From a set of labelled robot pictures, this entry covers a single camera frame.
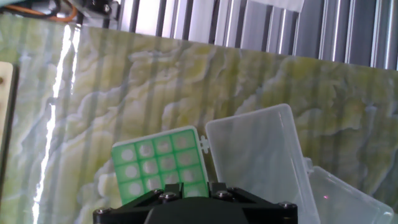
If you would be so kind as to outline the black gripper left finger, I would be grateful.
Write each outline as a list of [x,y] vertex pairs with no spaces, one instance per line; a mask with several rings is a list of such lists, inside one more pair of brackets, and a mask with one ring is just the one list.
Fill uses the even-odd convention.
[[164,189],[151,190],[119,208],[97,208],[93,224],[144,223],[155,207],[180,199],[183,199],[183,182],[166,184]]

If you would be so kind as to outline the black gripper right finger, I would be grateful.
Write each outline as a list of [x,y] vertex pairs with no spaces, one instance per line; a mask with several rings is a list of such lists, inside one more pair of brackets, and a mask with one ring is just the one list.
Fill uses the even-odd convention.
[[296,204],[272,203],[239,187],[227,187],[225,183],[209,182],[208,198],[208,208],[224,223],[298,223]]

